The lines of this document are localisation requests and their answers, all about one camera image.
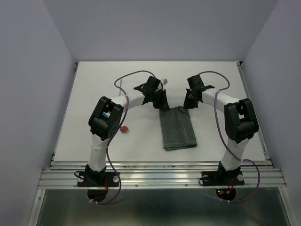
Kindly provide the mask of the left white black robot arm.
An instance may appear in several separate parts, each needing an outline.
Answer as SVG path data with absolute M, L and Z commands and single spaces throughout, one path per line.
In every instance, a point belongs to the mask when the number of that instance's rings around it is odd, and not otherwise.
M 106 149 L 116 135 L 128 110 L 151 102 L 155 109 L 170 110 L 164 86 L 167 79 L 150 76 L 146 83 L 135 87 L 129 93 L 115 98 L 101 97 L 93 110 L 88 125 L 92 134 L 92 147 L 85 173 L 81 177 L 98 186 L 104 182 Z

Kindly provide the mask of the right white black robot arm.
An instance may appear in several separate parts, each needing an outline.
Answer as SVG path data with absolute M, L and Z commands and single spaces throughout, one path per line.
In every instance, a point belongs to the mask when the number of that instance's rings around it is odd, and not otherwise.
M 250 139 L 258 132 L 259 124 L 250 99 L 237 99 L 223 94 L 222 91 L 230 88 L 230 81 L 218 72 L 212 71 L 223 77 L 227 86 L 216 89 L 212 85 L 205 85 L 201 79 L 201 75 L 205 73 L 208 72 L 201 72 L 187 79 L 189 88 L 184 107 L 197 108 L 201 102 L 214 108 L 216 126 L 225 147 L 225 153 L 219 162 L 218 170 L 213 176 L 209 176 L 209 179 L 217 179 L 220 183 L 226 184 L 240 174 L 242 162 L 249 162 L 256 169 L 258 168 L 254 161 L 243 159 L 242 155 Z

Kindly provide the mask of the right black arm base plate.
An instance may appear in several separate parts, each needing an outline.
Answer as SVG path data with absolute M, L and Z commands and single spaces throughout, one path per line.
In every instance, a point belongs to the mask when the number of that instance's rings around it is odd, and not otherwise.
M 202 186 L 243 186 L 245 184 L 242 172 L 202 171 L 199 184 Z

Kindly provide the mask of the dark grey cloth napkin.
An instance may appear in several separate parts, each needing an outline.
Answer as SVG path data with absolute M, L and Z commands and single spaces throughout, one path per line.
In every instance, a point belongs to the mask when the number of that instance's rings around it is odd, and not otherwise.
M 166 151 L 192 148 L 198 145 L 188 109 L 177 106 L 169 111 L 159 111 L 159 117 L 163 148 Z

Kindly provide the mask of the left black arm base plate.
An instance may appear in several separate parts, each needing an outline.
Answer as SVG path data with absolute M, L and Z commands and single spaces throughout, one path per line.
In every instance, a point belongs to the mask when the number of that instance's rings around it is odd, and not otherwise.
M 78 187 L 118 187 L 119 178 L 115 172 L 102 172 L 99 176 L 88 176 L 84 171 L 76 171 Z

